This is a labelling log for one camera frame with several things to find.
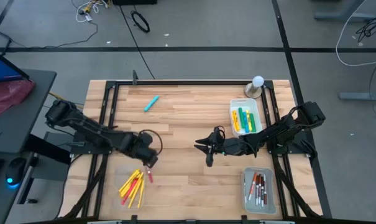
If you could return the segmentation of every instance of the white lamp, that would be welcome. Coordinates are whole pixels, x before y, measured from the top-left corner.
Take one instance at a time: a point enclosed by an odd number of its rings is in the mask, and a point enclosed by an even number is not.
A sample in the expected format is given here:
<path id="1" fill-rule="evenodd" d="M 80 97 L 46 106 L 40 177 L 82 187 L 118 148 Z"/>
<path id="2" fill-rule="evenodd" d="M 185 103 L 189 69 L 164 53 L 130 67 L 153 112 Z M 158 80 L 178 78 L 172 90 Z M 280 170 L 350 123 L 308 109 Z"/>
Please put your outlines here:
<path id="1" fill-rule="evenodd" d="M 252 83 L 249 83 L 244 88 L 244 93 L 249 98 L 258 98 L 261 93 L 261 86 L 264 84 L 264 78 L 256 76 L 252 79 Z"/>

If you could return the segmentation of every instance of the pile of pencils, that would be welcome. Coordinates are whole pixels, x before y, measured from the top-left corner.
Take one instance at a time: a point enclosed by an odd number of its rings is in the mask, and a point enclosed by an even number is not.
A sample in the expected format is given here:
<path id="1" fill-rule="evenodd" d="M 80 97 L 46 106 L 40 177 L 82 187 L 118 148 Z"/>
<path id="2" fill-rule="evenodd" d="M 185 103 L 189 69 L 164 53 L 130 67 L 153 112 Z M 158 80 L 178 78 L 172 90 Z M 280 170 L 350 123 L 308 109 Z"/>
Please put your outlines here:
<path id="1" fill-rule="evenodd" d="M 255 205 L 263 207 L 267 204 L 267 179 L 265 174 L 254 173 L 249 200 L 254 195 Z"/>
<path id="2" fill-rule="evenodd" d="M 137 206 L 138 208 L 140 208 L 140 205 L 142 202 L 142 196 L 144 194 L 144 187 L 145 187 L 144 173 L 141 172 L 139 169 L 137 169 L 132 173 L 132 175 L 128 178 L 128 180 L 119 189 L 119 195 L 120 195 L 120 198 L 122 198 L 121 204 L 124 205 L 127 199 L 130 198 L 130 204 L 128 204 L 128 208 L 131 208 L 132 203 L 134 202 L 135 196 L 140 188 L 139 202 Z"/>

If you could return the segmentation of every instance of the computer mouse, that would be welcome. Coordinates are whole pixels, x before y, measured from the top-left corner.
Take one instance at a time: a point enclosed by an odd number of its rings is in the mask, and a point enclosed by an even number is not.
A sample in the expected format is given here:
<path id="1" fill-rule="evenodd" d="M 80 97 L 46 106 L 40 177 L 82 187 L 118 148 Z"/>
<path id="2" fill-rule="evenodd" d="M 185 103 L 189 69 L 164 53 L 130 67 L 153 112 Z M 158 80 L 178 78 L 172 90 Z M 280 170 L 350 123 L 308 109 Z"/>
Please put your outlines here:
<path id="1" fill-rule="evenodd" d="M 8 185 L 17 185 L 22 180 L 25 165 L 26 159 L 21 157 L 15 158 L 9 163 L 6 173 L 6 181 Z"/>

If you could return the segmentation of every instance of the computer monitor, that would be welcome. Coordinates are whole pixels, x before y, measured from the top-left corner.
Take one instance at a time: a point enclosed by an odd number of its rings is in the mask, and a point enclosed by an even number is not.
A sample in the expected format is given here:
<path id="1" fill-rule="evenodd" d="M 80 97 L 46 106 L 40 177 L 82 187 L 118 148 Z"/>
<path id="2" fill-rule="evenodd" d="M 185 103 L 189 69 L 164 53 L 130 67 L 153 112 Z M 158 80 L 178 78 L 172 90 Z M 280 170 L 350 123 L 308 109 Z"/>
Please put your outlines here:
<path id="1" fill-rule="evenodd" d="M 0 55 L 0 82 L 29 79 L 29 76 Z"/>

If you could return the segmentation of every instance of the red marker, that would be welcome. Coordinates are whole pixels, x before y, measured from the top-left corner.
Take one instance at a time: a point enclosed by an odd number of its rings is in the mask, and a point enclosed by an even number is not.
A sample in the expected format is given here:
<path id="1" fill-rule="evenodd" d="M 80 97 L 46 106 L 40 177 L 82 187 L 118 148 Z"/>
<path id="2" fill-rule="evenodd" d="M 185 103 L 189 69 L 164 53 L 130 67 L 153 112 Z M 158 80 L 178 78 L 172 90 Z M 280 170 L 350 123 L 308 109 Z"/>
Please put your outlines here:
<path id="1" fill-rule="evenodd" d="M 124 196 L 123 201 L 121 202 L 122 205 L 125 204 L 126 200 L 128 199 L 128 195 L 132 192 L 132 189 L 134 189 L 134 187 L 135 187 L 135 185 L 137 184 L 137 182 L 138 182 L 138 178 L 135 178 L 135 179 L 132 181 L 132 184 L 131 184 L 130 189 L 128 190 L 128 192 L 127 192 L 126 195 Z"/>
<path id="2" fill-rule="evenodd" d="M 145 167 L 146 172 L 148 173 L 150 183 L 153 183 L 153 177 L 152 177 L 152 172 L 148 167 Z"/>

